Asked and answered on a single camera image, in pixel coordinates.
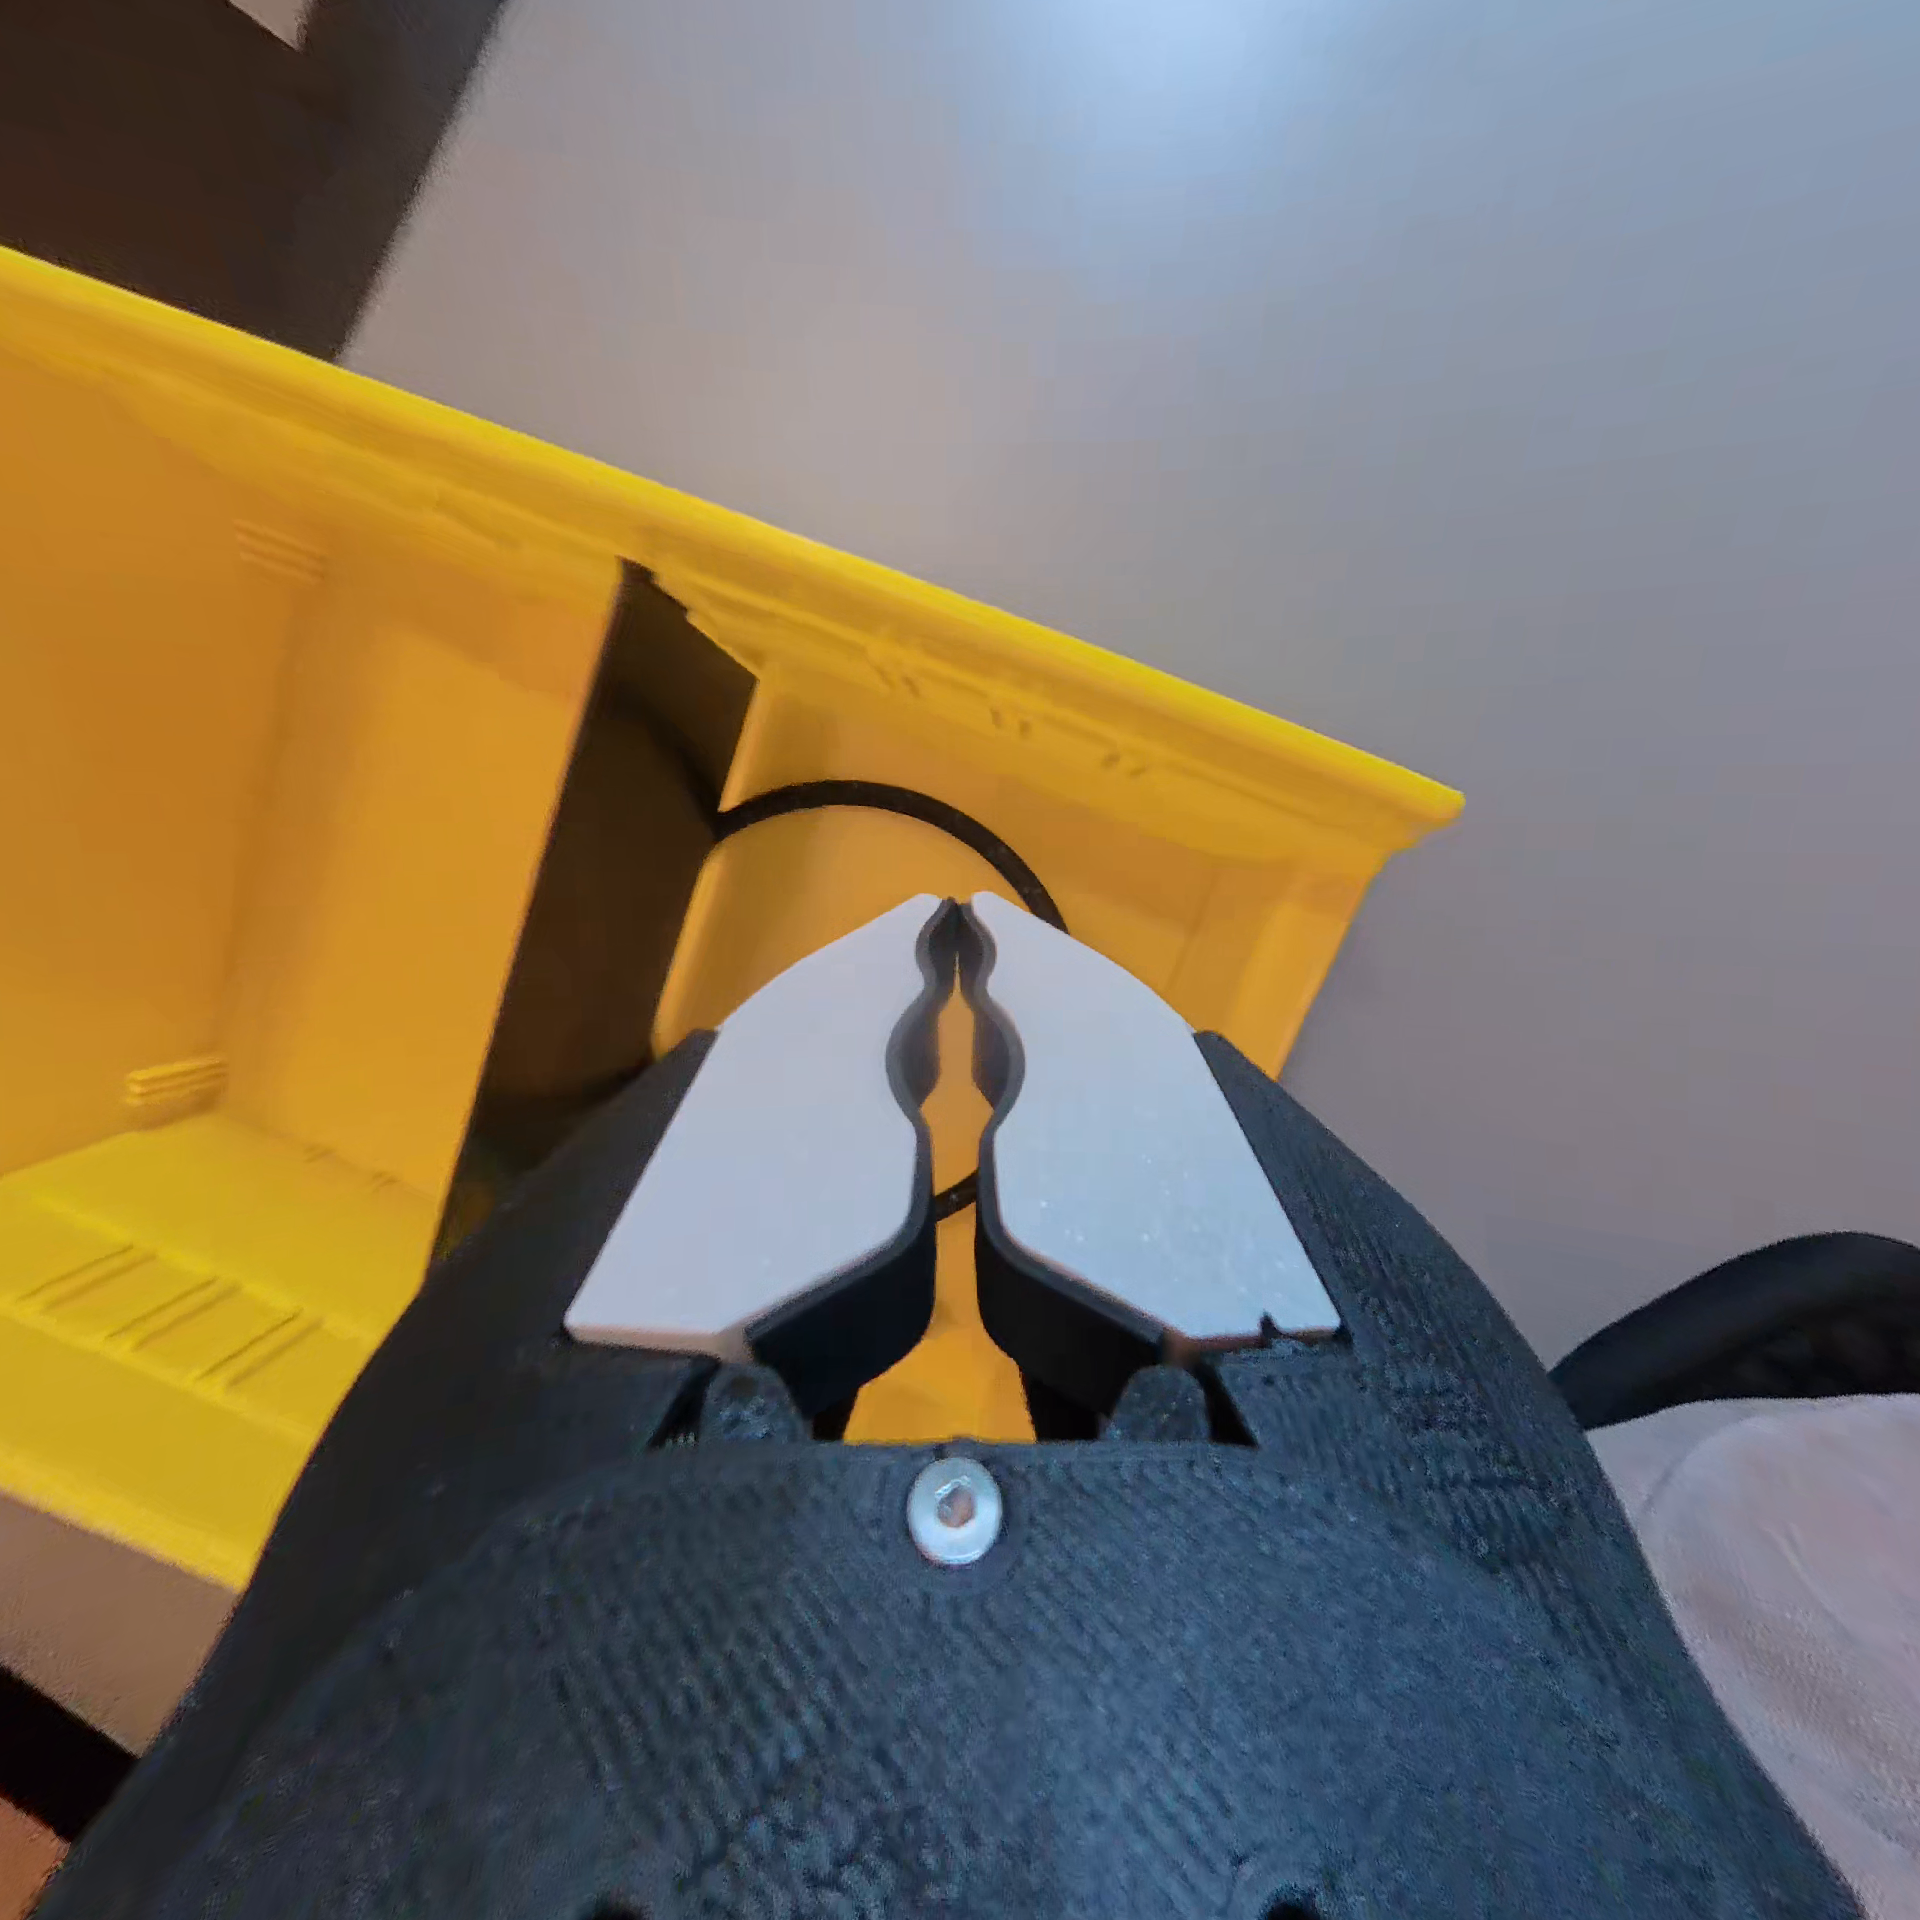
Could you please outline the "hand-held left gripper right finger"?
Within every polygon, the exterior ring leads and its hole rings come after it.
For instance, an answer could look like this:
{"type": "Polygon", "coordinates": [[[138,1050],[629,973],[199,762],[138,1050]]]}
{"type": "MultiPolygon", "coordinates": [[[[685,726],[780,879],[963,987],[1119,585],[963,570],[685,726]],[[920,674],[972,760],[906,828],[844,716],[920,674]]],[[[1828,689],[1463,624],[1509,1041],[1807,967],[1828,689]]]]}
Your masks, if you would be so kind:
{"type": "Polygon", "coordinates": [[[981,1332],[1018,1374],[1143,1374],[1341,1332],[1205,1036],[1022,908],[963,908],[981,1332]]]}

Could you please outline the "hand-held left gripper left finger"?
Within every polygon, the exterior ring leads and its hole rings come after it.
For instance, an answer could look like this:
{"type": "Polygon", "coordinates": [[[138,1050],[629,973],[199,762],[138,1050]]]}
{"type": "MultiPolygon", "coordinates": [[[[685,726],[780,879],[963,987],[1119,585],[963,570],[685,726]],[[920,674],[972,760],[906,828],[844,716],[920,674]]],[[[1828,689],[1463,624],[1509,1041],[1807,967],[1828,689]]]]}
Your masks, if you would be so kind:
{"type": "Polygon", "coordinates": [[[939,1300],[939,1021],[958,908],[911,895],[701,1036],[566,1332],[876,1381],[939,1300]]]}

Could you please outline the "yellow plastic bin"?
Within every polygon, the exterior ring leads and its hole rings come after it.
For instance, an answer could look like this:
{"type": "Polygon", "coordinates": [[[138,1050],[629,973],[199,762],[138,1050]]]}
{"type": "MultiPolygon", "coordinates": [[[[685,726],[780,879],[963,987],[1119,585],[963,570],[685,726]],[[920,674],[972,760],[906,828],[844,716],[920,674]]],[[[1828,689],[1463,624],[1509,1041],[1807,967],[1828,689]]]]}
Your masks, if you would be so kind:
{"type": "Polygon", "coordinates": [[[899,783],[1280,1071],[1463,798],[953,587],[8,250],[8,1502],[244,1589],[420,1289],[629,570],[722,804],[899,783]]]}

